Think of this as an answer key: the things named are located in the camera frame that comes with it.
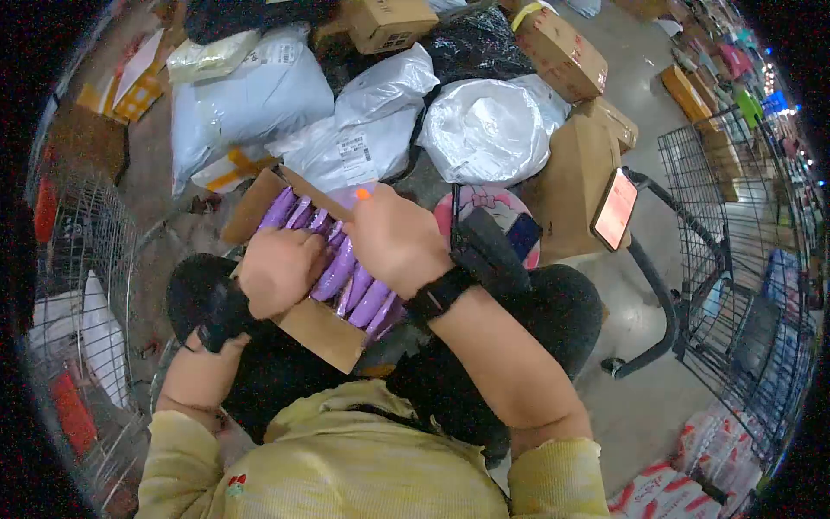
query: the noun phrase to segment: yellow shirt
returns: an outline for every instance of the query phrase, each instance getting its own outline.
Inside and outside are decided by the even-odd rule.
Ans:
[[[509,512],[481,448],[344,410],[355,404],[414,415],[382,380],[343,384],[280,411],[266,443],[224,474],[207,429],[156,413],[136,517],[608,517],[590,440],[522,454],[507,477]]]

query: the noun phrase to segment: metal wire cart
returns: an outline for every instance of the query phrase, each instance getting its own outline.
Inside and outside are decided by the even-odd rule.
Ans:
[[[129,340],[136,231],[109,179],[54,178],[48,161],[29,178],[38,273],[22,355],[76,486],[101,516],[123,517],[149,445]]]
[[[671,193],[628,172],[676,212],[683,280],[669,292],[632,240],[666,335],[633,360],[603,361],[619,379],[673,351],[746,427],[768,470],[798,422],[817,336],[804,273],[820,218],[797,206],[778,134],[735,107],[659,138]]]

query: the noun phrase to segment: pink round object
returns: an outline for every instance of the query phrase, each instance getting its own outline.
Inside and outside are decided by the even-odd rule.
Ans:
[[[510,230],[510,225],[516,220],[516,217],[522,213],[530,214],[527,206],[519,200],[519,197],[503,188],[492,188],[490,186],[462,186],[459,201],[458,220],[461,221],[472,213],[475,208],[484,208],[496,223],[499,224],[501,230],[507,233]],[[438,230],[441,235],[447,240],[447,248],[450,245],[450,226],[452,225],[452,193],[438,202],[435,210],[432,211],[435,219],[438,222]],[[539,266],[540,243],[536,242],[533,248],[530,249],[527,257],[523,261],[526,269],[530,270]]]

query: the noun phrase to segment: gray floor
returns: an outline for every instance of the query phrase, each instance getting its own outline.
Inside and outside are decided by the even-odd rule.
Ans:
[[[73,80],[75,88],[99,75],[117,61],[118,52],[135,31],[152,23],[145,7],[132,2],[128,12],[101,38],[95,53],[81,66]],[[576,26],[605,56],[609,64],[606,97],[640,129],[637,147],[623,157],[632,169],[666,184],[657,150],[657,137],[687,124],[680,107],[663,88],[657,74],[671,64],[670,42],[656,24],[643,24],[610,2],[593,19],[581,17],[563,2],[555,4],[560,14]],[[137,124],[129,128],[132,162],[119,186],[124,202],[141,232],[173,210],[170,199],[171,150],[169,146],[170,99],[163,97]],[[400,189],[416,190],[421,202],[434,205],[448,191],[430,168],[403,182]],[[202,193],[192,185],[183,199]],[[182,243],[168,236],[152,242],[138,258],[133,308],[137,324],[131,330],[134,347],[152,336],[162,343],[170,335],[164,317],[164,287],[176,261],[189,252],[224,253],[217,231],[232,208],[227,197],[222,211],[207,216],[184,215],[173,222]],[[632,232],[650,255],[669,286],[681,280],[680,243],[673,213],[646,193],[637,203]],[[610,316],[596,350],[577,380],[577,389],[587,405],[596,439],[603,447],[602,464],[608,494],[613,494],[650,462],[669,455],[686,418],[711,401],[711,395],[670,355],[630,377],[614,381],[599,369],[608,356],[630,359],[657,342],[666,321],[649,291],[645,278],[626,252],[572,262],[596,284]],[[158,363],[151,358],[140,367],[151,375]],[[507,464],[497,470],[504,482]]]

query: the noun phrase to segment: cart handle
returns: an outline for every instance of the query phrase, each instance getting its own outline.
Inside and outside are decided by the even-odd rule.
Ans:
[[[701,225],[701,223],[698,222],[697,219],[682,206],[682,204],[677,202],[677,200],[675,200],[663,187],[655,183],[645,174],[632,171],[628,167],[623,168],[623,172],[637,185],[637,191],[650,189],[652,193],[663,201],[663,203],[669,206],[669,208],[671,208],[690,229],[695,231],[695,233],[701,237],[706,246],[711,249],[717,259],[718,268],[720,269],[725,267],[726,255],[724,254],[721,244],[715,240],[709,231],[706,230],[706,228],[703,227],[703,225]],[[652,260],[649,259],[646,252],[642,250],[640,242],[634,237],[633,234],[631,236],[631,245],[628,246],[628,252],[634,258],[637,266],[640,267],[643,276],[646,277],[648,284],[657,295],[660,306],[666,314],[666,333],[654,346],[628,362],[618,358],[603,360],[601,363],[603,370],[608,372],[614,379],[626,377],[634,371],[651,364],[655,360],[664,356],[670,350],[675,349],[677,338],[680,334],[680,327],[677,322],[678,307],[675,306],[671,292],[666,286],[666,283],[663,282],[660,274],[657,273],[657,269],[654,268]]]

